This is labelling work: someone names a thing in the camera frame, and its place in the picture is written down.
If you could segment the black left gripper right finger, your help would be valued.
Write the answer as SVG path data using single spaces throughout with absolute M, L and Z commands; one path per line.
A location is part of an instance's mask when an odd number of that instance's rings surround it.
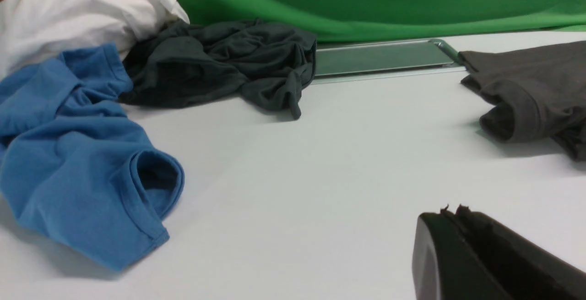
M 561 260 L 482 212 L 459 206 L 452 221 L 481 267 L 514 300 L 583 300 L 584 271 Z

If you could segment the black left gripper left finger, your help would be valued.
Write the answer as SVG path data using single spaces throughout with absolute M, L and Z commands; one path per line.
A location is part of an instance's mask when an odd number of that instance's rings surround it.
M 412 253 L 417 300 L 510 300 L 447 213 L 418 216 Z

